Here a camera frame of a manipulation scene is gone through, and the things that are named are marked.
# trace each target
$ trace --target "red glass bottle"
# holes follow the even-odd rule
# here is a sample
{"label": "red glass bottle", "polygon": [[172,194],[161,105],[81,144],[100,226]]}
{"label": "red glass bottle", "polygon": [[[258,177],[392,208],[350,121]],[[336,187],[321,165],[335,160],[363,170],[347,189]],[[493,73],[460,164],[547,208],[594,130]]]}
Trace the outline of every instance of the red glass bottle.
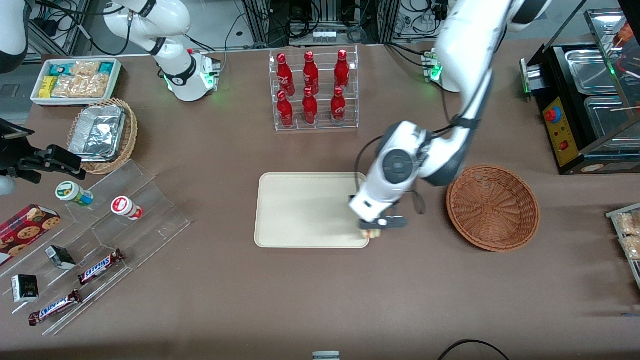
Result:
{"label": "red glass bottle", "polygon": [[333,99],[331,99],[331,122],[334,125],[342,125],[344,123],[344,107],[346,101],[342,96],[342,87],[336,86],[333,90]]}
{"label": "red glass bottle", "polygon": [[276,60],[278,61],[280,89],[284,90],[288,96],[293,96],[296,93],[296,87],[293,85],[293,73],[289,64],[287,64],[287,57],[285,54],[280,53],[276,56]]}
{"label": "red glass bottle", "polygon": [[347,51],[338,51],[338,62],[335,64],[335,86],[341,86],[343,91],[349,87],[349,63],[347,62]]}
{"label": "red glass bottle", "polygon": [[314,95],[320,92],[320,79],[318,66],[314,61],[314,54],[311,51],[305,52],[305,68],[302,70],[305,77],[305,87],[310,86]]}
{"label": "red glass bottle", "polygon": [[280,116],[280,122],[284,127],[293,126],[293,107],[289,100],[287,100],[287,94],[283,90],[278,91],[278,115]]}
{"label": "red glass bottle", "polygon": [[305,122],[309,125],[315,124],[318,115],[318,102],[314,97],[311,86],[305,88],[305,98],[302,99],[302,107],[305,109]]}

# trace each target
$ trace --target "red cookie box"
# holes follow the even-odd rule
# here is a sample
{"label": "red cookie box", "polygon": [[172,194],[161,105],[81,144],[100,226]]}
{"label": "red cookie box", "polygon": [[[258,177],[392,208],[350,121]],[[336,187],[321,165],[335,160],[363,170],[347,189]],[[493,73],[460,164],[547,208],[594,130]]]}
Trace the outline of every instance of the red cookie box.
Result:
{"label": "red cookie box", "polygon": [[0,225],[0,266],[61,221],[57,212],[31,204]]}

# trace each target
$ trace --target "wicker basket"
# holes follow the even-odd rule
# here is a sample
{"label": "wicker basket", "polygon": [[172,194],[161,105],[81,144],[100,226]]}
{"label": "wicker basket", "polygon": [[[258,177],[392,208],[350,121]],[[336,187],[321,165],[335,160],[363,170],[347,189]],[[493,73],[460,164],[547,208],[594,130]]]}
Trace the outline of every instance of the wicker basket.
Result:
{"label": "wicker basket", "polygon": [[447,211],[469,242],[495,252],[523,247],[540,224],[538,202],[527,184],[492,165],[470,167],[449,186]]}
{"label": "wicker basket", "polygon": [[[111,163],[82,163],[82,168],[87,172],[95,175],[105,175],[110,172],[113,172],[120,168],[124,163],[126,163],[131,154],[133,153],[133,149],[136,146],[136,136],[138,135],[138,120],[136,119],[136,114],[133,113],[131,107],[129,105],[120,100],[120,99],[109,99],[107,101],[97,102],[95,104],[90,105],[90,107],[96,106],[107,106],[107,105],[118,105],[124,108],[127,112],[127,118],[125,119],[124,124],[124,136],[120,141],[120,155],[118,158]],[[80,114],[76,116],[76,121],[71,125],[71,131],[69,132],[69,136],[67,137],[67,147],[71,143],[71,138],[76,131],[76,125],[78,123],[78,119],[80,118]]]}

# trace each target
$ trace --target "cookie picture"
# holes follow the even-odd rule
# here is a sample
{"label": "cookie picture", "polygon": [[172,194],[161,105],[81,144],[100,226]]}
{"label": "cookie picture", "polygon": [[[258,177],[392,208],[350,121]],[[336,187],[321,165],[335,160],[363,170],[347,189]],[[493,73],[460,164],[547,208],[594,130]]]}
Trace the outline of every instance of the cookie picture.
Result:
{"label": "cookie picture", "polygon": [[62,220],[59,217],[53,217],[42,223],[42,229],[50,230],[60,224]]}
{"label": "cookie picture", "polygon": [[26,247],[27,245],[18,245],[14,248],[11,248],[9,252],[7,252],[7,254],[9,254],[9,256],[17,256],[18,254],[20,254],[20,251],[24,250],[24,248]]}
{"label": "cookie picture", "polygon": [[21,240],[30,239],[39,233],[40,233],[40,228],[37,226],[25,227],[18,233],[18,239],[21,239]]}
{"label": "cookie picture", "polygon": [[31,210],[29,210],[29,212],[27,213],[27,220],[29,221],[35,221],[35,222],[41,222],[42,219],[46,216],[47,214],[44,213],[44,211],[38,209],[38,208],[33,208]]}

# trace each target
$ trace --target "brown tablecloth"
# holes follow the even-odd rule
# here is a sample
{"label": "brown tablecloth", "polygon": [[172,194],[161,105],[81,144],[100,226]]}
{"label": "brown tablecloth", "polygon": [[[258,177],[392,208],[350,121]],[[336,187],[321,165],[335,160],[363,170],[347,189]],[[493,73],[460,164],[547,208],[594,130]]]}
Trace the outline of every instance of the brown tablecloth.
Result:
{"label": "brown tablecloth", "polygon": [[[505,42],[468,165],[521,176],[541,225],[528,246],[494,254],[453,228],[445,188],[419,181],[427,214],[409,199],[408,228],[361,250],[261,249],[253,242],[265,172],[349,172],[358,150],[390,124],[445,125],[438,88],[382,46],[360,46],[360,128],[276,133],[268,51],[229,54],[221,90],[178,101],[151,57],[121,58],[118,96],[138,116],[133,158],[194,222],[63,332],[42,337],[0,306],[2,359],[434,359],[453,341],[489,341],[512,359],[630,359],[640,354],[640,291],[604,213],[640,201],[640,176],[559,176],[536,105],[522,96],[518,60],[541,40]],[[458,96],[446,95],[453,114]],[[33,145],[66,143],[77,108],[34,106]],[[362,163],[366,172],[372,151]],[[26,204],[61,209],[45,174],[0,199],[0,218]],[[89,176],[89,187],[99,177]],[[494,358],[465,345],[451,358]]]}

